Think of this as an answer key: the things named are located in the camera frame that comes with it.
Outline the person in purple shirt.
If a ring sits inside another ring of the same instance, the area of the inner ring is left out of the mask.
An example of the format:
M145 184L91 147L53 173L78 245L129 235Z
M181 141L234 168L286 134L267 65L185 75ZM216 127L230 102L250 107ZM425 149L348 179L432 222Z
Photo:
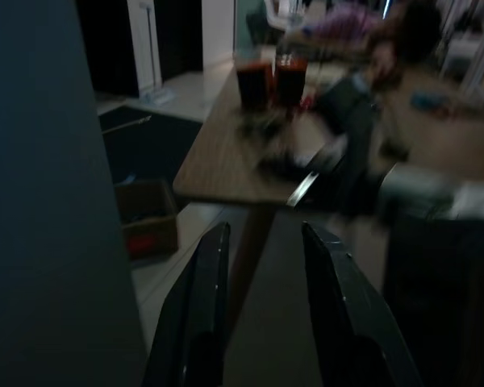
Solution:
M367 58L379 81L400 65L426 60L440 39L441 23L434 0L401 0L386 15L356 2L340 2L320 20L288 31L280 46L325 48L345 59Z

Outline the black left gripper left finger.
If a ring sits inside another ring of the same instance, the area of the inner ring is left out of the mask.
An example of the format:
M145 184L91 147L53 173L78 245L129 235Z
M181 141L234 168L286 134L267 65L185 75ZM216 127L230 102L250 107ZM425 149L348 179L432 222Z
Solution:
M141 387L221 387L231 228L200 239L165 298Z

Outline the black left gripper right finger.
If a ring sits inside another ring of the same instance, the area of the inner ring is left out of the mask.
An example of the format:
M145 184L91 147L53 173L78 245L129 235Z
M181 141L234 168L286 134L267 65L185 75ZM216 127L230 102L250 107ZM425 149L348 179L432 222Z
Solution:
M341 240L303 223L302 241L323 387L423 387L389 306Z

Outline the brown wooden table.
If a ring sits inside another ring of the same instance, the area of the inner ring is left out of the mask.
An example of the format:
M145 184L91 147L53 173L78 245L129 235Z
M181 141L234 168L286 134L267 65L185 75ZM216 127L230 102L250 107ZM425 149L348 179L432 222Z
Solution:
M410 150L409 163L471 180L484 180L484 106L476 118L438 119L409 105L418 90L457 95L457 87L424 69L407 69L400 85L382 99L384 113L367 146L367 166L383 172L393 161L379 152L391 139ZM230 73L173 181L174 192L193 202L248 208L241 244L230 272L227 321L244 307L276 213L293 186L258 170L263 156L287 148L317 148L328 139L312 116L297 119L268 147L245 139L236 75Z

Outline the dark grey cabinet panel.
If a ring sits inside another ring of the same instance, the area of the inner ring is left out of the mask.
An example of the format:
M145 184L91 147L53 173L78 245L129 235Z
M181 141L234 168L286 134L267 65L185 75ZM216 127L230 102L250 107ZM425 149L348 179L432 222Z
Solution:
M147 352L73 0L0 0L0 387L139 387Z

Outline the black floor mat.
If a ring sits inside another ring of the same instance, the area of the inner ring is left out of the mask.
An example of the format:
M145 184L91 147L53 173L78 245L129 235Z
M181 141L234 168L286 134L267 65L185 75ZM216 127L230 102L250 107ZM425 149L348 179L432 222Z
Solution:
M202 124L121 106L99 116L111 178L173 182Z

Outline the brown cardboard box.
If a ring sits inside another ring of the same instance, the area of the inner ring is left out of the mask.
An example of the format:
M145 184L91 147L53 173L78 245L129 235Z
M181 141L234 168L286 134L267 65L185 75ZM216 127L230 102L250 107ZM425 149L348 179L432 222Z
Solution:
M166 181L119 184L115 198L131 260L172 255L179 249L178 208Z

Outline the white door frame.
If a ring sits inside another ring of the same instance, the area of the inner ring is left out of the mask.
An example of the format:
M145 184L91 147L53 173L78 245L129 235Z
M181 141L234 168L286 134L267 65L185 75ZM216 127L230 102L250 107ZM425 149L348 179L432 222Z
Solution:
M127 0L136 77L141 97L162 85L153 0Z

